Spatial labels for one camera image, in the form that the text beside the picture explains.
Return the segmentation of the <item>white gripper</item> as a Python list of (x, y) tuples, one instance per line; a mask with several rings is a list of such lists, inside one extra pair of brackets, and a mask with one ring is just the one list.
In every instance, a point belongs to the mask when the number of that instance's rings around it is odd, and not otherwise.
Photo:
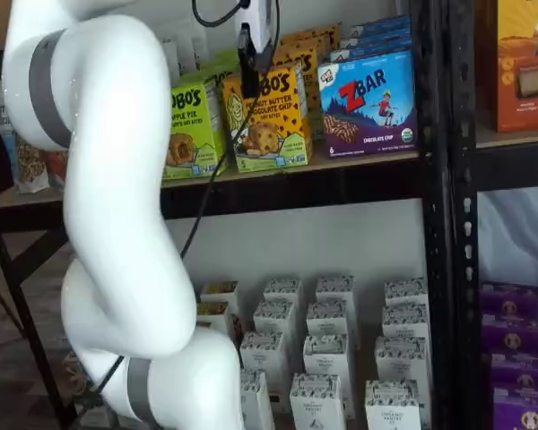
[(266, 73), (273, 65), (279, 41), (272, 41), (273, 5), (270, 0), (238, 1), (235, 30), (238, 36), (238, 56), (241, 90), (246, 99), (259, 95), (259, 73)]

